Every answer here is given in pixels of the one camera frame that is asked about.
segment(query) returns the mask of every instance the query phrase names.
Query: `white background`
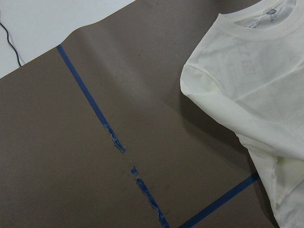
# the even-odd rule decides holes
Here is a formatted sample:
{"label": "white background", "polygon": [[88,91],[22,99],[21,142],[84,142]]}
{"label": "white background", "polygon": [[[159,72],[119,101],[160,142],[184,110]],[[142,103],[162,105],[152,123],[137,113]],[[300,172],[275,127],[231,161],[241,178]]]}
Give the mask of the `white background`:
{"label": "white background", "polygon": [[[98,22],[134,0],[0,0],[0,21],[25,64],[60,44],[72,31]],[[17,69],[0,27],[0,78]]]}

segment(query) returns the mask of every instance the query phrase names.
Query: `white t-shirt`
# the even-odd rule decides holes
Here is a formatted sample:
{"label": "white t-shirt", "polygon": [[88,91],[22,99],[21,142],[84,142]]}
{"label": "white t-shirt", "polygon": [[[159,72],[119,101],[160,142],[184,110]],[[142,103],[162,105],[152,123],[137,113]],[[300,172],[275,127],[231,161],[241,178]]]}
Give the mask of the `white t-shirt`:
{"label": "white t-shirt", "polygon": [[248,148],[281,228],[304,228],[304,0],[218,18],[181,91]]}

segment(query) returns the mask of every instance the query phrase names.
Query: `black wire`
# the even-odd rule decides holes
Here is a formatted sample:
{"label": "black wire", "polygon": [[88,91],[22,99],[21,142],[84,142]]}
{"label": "black wire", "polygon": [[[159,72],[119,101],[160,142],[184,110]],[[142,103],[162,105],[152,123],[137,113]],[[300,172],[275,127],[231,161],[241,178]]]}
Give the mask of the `black wire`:
{"label": "black wire", "polygon": [[11,44],[11,42],[10,42],[9,32],[8,32],[8,30],[4,27],[4,25],[2,25],[1,22],[0,22],[0,25],[1,25],[2,28],[4,28],[4,30],[6,31],[8,43],[9,43],[9,45],[14,49],[14,51],[15,51],[15,53],[16,53],[16,56],[17,56],[17,61],[18,61],[19,67],[20,67],[20,66],[21,66],[21,63],[20,63],[20,61],[19,61],[19,55],[18,55],[17,50],[14,48],[14,46],[13,46],[13,45]]}

